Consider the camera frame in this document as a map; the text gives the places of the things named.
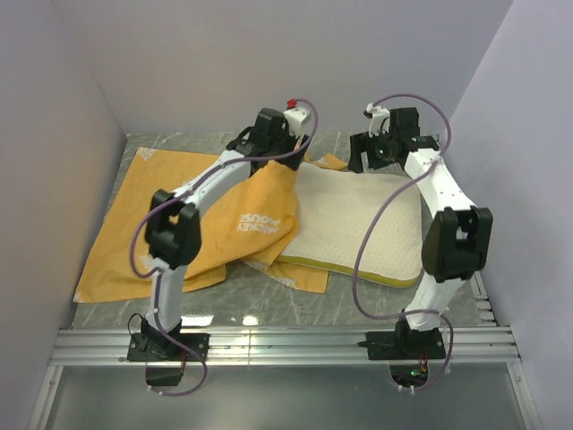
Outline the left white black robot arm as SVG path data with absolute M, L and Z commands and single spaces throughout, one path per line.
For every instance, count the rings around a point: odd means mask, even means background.
M 284 111 L 264 107 L 205 171 L 172 192 L 153 194 L 135 230 L 151 257 L 148 272 L 135 272 L 151 280 L 150 308 L 130 342 L 140 361 L 167 361 L 190 352 L 181 338 L 181 300 L 186 270 L 201 250 L 201 218 L 267 162 L 297 167 L 317 126 L 316 107 L 306 99 L 290 100 Z

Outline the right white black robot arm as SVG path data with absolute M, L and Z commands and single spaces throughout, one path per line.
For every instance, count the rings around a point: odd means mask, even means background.
M 414 299 L 393 332 L 371 331 L 362 345 L 371 360 L 442 359 L 440 318 L 460 287 L 484 267 L 493 216 L 458 186 L 437 140 L 422 135 L 416 108 L 369 104 L 364 114 L 370 125 L 350 138 L 350 170 L 398 163 L 415 181 L 432 223 L 422 245 L 423 276 Z

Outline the cream pillow yellow trim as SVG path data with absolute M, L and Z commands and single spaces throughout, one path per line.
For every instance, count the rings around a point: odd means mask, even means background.
M 338 273 L 358 270 L 361 279 L 410 288 L 422 270 L 422 199 L 412 186 L 377 212 L 408 178 L 356 174 L 304 163 L 295 180 L 295 238 L 280 262 Z

